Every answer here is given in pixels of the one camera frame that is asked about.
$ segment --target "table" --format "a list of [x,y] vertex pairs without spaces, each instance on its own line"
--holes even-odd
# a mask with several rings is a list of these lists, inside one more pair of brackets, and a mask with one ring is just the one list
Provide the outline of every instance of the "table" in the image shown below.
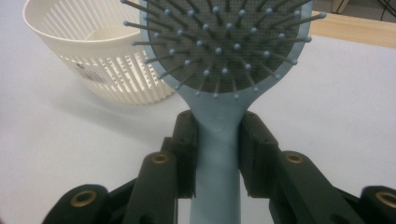
[[[0,6],[0,217],[7,224],[40,223],[76,186],[113,190],[135,178],[188,109],[176,94],[144,106],[97,98],[23,23],[23,2]],[[249,110],[283,150],[310,157],[336,187],[357,196],[368,185],[396,189],[396,49],[316,32],[314,25],[299,64]],[[180,200],[179,223],[188,223],[189,211]],[[242,221],[271,223],[268,201],[243,191]]]

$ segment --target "hairbrush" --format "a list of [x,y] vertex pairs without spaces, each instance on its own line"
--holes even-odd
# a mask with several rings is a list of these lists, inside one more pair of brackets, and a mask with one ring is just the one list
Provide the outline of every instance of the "hairbrush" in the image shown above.
[[158,74],[198,122],[191,224],[240,223],[238,127],[248,107],[297,64],[312,0],[145,0],[139,24]]

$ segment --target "hairbrush bristle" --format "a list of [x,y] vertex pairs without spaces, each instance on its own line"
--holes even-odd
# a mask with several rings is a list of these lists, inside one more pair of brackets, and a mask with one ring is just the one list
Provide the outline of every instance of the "hairbrush bristle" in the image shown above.
[[301,24],[324,18],[325,14],[302,18],[302,6],[311,0],[147,0],[141,8],[147,26],[125,22],[148,31],[155,58],[165,72],[183,85],[202,91],[234,92],[251,87],[269,76],[281,78],[274,71],[282,64],[297,64],[289,58],[296,43],[310,42],[298,36]]

